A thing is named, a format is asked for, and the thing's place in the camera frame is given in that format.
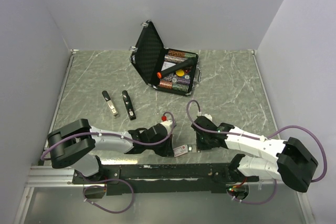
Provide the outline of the striped staple strip pack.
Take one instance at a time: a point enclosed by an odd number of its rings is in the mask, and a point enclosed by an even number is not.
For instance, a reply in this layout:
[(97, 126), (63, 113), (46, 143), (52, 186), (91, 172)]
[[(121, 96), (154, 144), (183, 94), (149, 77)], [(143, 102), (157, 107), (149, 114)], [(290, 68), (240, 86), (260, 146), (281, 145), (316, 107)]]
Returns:
[(188, 152), (197, 153), (198, 152), (197, 145), (188, 145)]

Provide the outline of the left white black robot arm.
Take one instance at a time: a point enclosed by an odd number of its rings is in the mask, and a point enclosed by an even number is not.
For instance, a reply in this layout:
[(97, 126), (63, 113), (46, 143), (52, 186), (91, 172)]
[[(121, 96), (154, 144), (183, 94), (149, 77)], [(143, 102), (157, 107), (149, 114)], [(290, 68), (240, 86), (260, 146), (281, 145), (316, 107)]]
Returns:
[(141, 154), (152, 150), (156, 155), (172, 157), (172, 133), (175, 121), (165, 120), (148, 129), (138, 128), (124, 132), (106, 131), (79, 119), (67, 124), (47, 136), (49, 148), (41, 159), (49, 160), (54, 169), (71, 167), (81, 172), (90, 182), (97, 183), (103, 178), (99, 157), (91, 151), (113, 151), (122, 154)]

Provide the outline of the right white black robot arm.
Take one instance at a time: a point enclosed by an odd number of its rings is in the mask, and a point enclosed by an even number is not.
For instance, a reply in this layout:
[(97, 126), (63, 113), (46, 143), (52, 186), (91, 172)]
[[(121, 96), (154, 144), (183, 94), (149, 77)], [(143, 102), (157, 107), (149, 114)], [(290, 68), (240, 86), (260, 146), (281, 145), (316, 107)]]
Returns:
[(199, 150), (222, 147), (243, 152), (229, 168), (235, 181), (256, 176), (276, 179), (289, 188), (305, 193), (313, 181), (318, 161), (297, 138), (277, 140), (252, 134), (227, 123), (215, 125), (206, 115), (198, 116), (191, 127)]

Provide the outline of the black stapler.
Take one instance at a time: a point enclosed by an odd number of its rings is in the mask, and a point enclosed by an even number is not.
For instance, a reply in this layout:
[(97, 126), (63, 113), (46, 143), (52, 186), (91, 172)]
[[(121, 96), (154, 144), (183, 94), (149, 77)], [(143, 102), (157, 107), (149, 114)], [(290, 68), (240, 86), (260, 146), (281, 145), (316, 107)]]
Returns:
[(123, 98), (123, 102), (124, 102), (125, 108), (127, 110), (129, 119), (131, 121), (135, 120), (137, 117), (136, 117), (136, 114), (135, 114), (135, 111), (134, 111), (134, 108), (133, 108), (131, 98), (130, 98), (127, 90), (122, 91), (122, 98)]

